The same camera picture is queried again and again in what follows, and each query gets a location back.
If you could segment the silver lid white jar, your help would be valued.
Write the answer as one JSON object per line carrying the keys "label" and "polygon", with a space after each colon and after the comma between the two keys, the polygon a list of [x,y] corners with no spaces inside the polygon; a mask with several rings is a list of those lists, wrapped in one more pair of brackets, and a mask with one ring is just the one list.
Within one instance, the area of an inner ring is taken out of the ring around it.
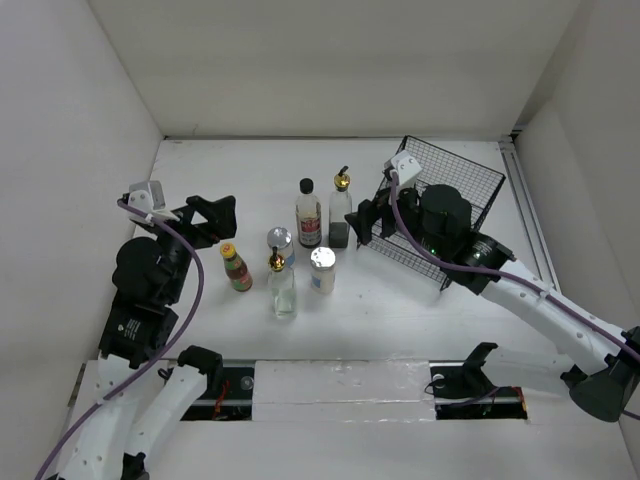
{"label": "silver lid white jar", "polygon": [[311,287],[322,294],[330,294],[335,285],[336,255],[329,247],[317,247],[310,255]]}

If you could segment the dark oil bottle gold spout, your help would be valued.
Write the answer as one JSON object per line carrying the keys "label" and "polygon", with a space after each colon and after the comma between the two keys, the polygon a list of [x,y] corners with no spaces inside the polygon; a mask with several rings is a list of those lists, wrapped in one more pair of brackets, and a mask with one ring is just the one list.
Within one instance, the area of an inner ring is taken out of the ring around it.
{"label": "dark oil bottle gold spout", "polygon": [[352,212],[352,197],[349,193],[350,177],[344,166],[334,176],[335,190],[329,201],[329,247],[345,249],[348,246],[350,225],[345,216]]}

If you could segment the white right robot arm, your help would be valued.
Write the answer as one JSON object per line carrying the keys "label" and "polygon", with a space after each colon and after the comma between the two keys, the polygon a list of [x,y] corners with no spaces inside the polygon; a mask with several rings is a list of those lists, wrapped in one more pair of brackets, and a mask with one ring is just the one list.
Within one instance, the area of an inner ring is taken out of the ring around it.
{"label": "white right robot arm", "polygon": [[536,279],[513,252],[473,228],[472,206],[448,185],[391,184],[345,216],[358,241],[402,234],[446,278],[510,311],[559,353],[536,366],[541,386],[592,417],[616,422],[639,385],[639,330],[605,322]]}

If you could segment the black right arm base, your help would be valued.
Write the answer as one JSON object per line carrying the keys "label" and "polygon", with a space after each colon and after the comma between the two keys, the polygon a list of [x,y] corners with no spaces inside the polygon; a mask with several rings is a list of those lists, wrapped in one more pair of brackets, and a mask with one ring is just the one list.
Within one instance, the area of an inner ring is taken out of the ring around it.
{"label": "black right arm base", "polygon": [[463,361],[435,362],[424,393],[435,401],[437,420],[527,420],[522,389],[496,387],[482,372],[495,343],[480,343]]}

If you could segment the silver lid jar blue label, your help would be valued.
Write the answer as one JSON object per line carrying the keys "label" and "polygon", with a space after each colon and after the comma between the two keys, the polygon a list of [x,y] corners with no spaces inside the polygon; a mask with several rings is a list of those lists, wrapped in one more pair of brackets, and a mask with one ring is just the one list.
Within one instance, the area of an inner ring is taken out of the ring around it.
{"label": "silver lid jar blue label", "polygon": [[271,250],[276,248],[285,259],[286,265],[292,267],[295,262],[295,250],[291,233],[284,227],[274,227],[267,233],[267,244]]}

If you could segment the red sauce bottle yellow cap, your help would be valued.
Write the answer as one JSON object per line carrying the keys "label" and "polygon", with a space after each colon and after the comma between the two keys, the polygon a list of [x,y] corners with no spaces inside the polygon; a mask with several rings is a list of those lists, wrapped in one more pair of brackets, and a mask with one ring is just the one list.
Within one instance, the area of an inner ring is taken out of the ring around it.
{"label": "red sauce bottle yellow cap", "polygon": [[253,285],[252,276],[246,262],[238,254],[232,243],[223,243],[220,254],[224,262],[225,273],[235,291],[246,292]]}

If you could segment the black cap vinegar bottle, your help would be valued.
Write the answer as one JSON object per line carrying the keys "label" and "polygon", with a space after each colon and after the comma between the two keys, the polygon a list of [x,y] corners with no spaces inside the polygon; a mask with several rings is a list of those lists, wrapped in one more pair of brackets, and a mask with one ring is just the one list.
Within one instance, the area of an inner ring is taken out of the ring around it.
{"label": "black cap vinegar bottle", "polygon": [[322,241],[321,204],[310,178],[300,180],[299,190],[295,203],[298,241],[301,246],[313,249]]}

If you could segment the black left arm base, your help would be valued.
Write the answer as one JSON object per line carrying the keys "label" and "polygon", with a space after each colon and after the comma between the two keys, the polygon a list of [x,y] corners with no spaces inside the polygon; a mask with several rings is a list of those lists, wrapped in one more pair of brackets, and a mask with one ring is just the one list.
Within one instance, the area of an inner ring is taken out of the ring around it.
{"label": "black left arm base", "polygon": [[214,351],[189,346],[157,374],[167,385],[176,365],[204,367],[206,389],[184,412],[181,421],[248,421],[252,417],[255,363],[227,361]]}

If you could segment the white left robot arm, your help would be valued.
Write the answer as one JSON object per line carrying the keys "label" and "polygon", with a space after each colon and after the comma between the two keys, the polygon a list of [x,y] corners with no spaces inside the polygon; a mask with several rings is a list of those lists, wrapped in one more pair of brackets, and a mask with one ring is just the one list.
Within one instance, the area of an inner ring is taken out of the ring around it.
{"label": "white left robot arm", "polygon": [[162,443],[200,396],[222,387],[220,354],[189,346],[154,392],[159,361],[186,331],[197,309],[180,320],[173,307],[187,274],[204,280],[199,250],[234,238],[232,195],[208,201],[194,195],[169,209],[161,186],[134,184],[117,202],[146,235],[116,255],[116,293],[99,341],[95,400],[64,434],[77,439],[57,479],[146,479]]}

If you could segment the clear oil bottle gold spout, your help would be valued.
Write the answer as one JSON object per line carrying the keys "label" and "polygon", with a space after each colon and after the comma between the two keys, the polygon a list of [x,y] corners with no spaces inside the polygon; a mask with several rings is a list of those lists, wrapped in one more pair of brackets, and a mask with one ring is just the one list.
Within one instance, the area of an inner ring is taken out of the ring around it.
{"label": "clear oil bottle gold spout", "polygon": [[297,290],[295,273],[276,247],[268,259],[268,285],[272,295],[274,314],[278,318],[294,318],[297,315]]}

